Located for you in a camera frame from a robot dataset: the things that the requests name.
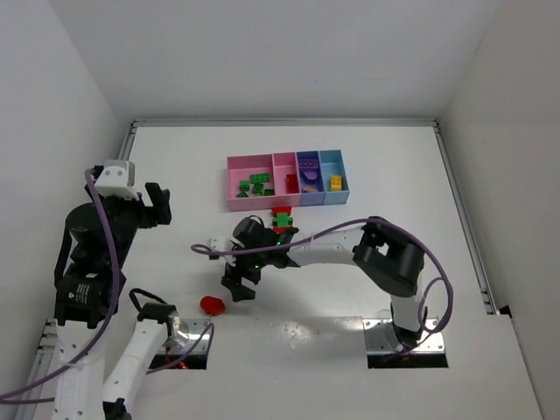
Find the red rounded lego brick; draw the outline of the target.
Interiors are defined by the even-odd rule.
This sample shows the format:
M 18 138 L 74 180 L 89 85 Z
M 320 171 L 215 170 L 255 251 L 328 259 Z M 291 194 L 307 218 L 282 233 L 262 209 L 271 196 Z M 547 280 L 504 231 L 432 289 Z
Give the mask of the red rounded lego brick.
M 224 313 L 226 306 L 218 297 L 204 296 L 199 301 L 200 309 L 210 317 L 217 317 Z

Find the red green yellow lego stack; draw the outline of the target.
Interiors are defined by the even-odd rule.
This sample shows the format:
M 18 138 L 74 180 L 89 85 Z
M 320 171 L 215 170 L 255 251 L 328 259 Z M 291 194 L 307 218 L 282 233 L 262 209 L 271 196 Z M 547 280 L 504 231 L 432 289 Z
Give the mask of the red green yellow lego stack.
M 296 233 L 298 231 L 293 224 L 290 206 L 274 206 L 271 209 L 271 215 L 271 228 L 276 234 Z

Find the green lego plate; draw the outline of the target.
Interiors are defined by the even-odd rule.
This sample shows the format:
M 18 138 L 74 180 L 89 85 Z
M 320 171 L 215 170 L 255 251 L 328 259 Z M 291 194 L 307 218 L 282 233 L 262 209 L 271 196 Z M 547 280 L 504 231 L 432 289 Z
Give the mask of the green lego plate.
M 249 176 L 251 184 L 264 184 L 270 182 L 270 175 L 267 172 L 256 173 Z

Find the purple flower lego brick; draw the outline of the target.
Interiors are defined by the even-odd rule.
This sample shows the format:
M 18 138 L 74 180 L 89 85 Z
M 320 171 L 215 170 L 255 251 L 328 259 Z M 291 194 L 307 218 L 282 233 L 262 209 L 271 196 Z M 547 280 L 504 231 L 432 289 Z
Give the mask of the purple flower lego brick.
M 303 182 L 307 185 L 316 184 L 319 181 L 319 173 L 317 171 L 302 171 L 300 175 Z

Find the yellow rounded lego brick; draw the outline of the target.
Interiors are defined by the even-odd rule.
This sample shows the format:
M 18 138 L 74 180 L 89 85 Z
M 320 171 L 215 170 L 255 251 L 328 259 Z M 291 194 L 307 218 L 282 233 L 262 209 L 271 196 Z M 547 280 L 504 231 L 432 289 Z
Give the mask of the yellow rounded lego brick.
M 339 192 L 343 188 L 343 179 L 340 175 L 332 175 L 330 177 L 330 191 Z

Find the small green lego brick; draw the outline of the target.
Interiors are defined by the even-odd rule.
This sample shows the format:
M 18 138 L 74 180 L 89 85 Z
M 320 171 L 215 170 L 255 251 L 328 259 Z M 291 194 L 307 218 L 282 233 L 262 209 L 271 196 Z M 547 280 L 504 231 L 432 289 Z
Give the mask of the small green lego brick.
M 239 183 L 239 189 L 241 191 L 244 191 L 244 192 L 249 191 L 250 190 L 250 182 L 248 180 L 242 180 Z

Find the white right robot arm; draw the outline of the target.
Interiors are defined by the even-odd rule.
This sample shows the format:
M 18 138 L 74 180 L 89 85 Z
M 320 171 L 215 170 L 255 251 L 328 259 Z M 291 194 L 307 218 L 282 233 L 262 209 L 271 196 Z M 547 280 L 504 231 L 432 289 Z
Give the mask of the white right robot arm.
M 215 237 L 208 245 L 226 253 L 221 284 L 235 302 L 256 297 L 242 282 L 258 284 L 267 266 L 282 270 L 313 264 L 351 265 L 390 295 L 393 329 L 402 346 L 412 348 L 422 337 L 427 317 L 420 291 L 425 253 L 393 227 L 376 221 L 306 235 L 296 227 L 277 231 L 246 217 L 235 227 L 231 239 Z

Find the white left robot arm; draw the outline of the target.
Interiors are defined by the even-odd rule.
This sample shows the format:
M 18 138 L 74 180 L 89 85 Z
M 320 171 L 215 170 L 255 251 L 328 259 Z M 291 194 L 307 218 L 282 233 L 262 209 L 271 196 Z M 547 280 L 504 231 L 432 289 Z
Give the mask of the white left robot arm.
M 172 221 L 171 194 L 157 183 L 145 186 L 151 203 L 108 196 L 77 206 L 66 217 L 64 239 L 55 268 L 54 317 L 59 364 L 53 418 L 130 419 L 137 391 L 165 342 L 176 335 L 174 305 L 152 296 L 136 304 L 138 312 L 129 344 L 110 376 L 104 374 L 106 337 L 103 325 L 118 309 L 126 282 L 122 273 L 137 230 Z

